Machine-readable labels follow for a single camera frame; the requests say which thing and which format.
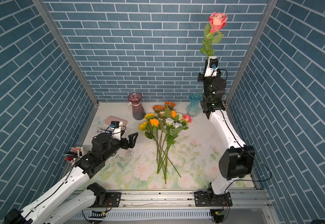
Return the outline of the orange yellow rose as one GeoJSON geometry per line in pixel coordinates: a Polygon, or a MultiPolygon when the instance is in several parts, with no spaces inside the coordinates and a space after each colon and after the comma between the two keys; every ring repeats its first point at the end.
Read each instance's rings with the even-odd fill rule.
{"type": "Polygon", "coordinates": [[[150,126],[151,126],[151,134],[153,136],[153,140],[156,143],[157,146],[157,174],[160,173],[160,170],[162,168],[162,147],[161,147],[161,137],[159,137],[158,131],[160,127],[160,121],[158,119],[150,119],[149,120],[150,126]]]}

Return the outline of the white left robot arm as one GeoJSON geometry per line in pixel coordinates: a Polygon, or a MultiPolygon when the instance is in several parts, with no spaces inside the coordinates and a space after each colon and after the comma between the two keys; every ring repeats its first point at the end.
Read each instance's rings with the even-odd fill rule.
{"type": "Polygon", "coordinates": [[[4,223],[62,224],[88,207],[113,207],[114,203],[108,198],[106,189],[98,183],[90,184],[69,202],[65,200],[94,177],[119,149],[134,148],[137,137],[138,133],[120,139],[113,138],[111,133],[98,134],[92,139],[92,150],[78,159],[60,181],[24,208],[9,211],[4,223]]]}

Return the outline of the pink rose tall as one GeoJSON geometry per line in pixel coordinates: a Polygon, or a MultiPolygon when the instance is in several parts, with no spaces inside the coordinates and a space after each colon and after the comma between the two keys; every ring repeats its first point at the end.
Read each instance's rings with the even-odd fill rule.
{"type": "Polygon", "coordinates": [[[214,12],[209,16],[209,22],[204,28],[204,38],[200,52],[206,55],[206,59],[214,56],[215,49],[212,48],[213,44],[221,42],[224,34],[221,30],[227,25],[228,16],[223,13],[214,12]]]}

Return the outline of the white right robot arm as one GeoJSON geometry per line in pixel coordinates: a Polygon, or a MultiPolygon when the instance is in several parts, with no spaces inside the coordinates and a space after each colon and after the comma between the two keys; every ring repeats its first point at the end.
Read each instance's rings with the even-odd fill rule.
{"type": "Polygon", "coordinates": [[[230,207],[232,200],[228,189],[251,174],[255,150],[238,136],[228,118],[221,99],[226,87],[221,70],[215,65],[207,65],[204,72],[199,74],[198,81],[203,82],[202,111],[220,136],[222,157],[218,161],[217,178],[209,184],[205,193],[195,193],[196,206],[230,207]]]}

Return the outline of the orange gerbera flower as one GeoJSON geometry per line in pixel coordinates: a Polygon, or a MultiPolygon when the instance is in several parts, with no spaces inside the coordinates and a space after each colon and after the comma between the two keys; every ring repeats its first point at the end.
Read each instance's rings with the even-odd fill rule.
{"type": "Polygon", "coordinates": [[[175,108],[176,104],[168,101],[168,102],[164,103],[164,106],[165,106],[165,108],[169,108],[170,110],[173,110],[175,108]]]}
{"type": "Polygon", "coordinates": [[[161,106],[161,105],[155,105],[155,106],[153,106],[153,110],[155,113],[159,113],[159,112],[165,111],[165,107],[161,106]]]}

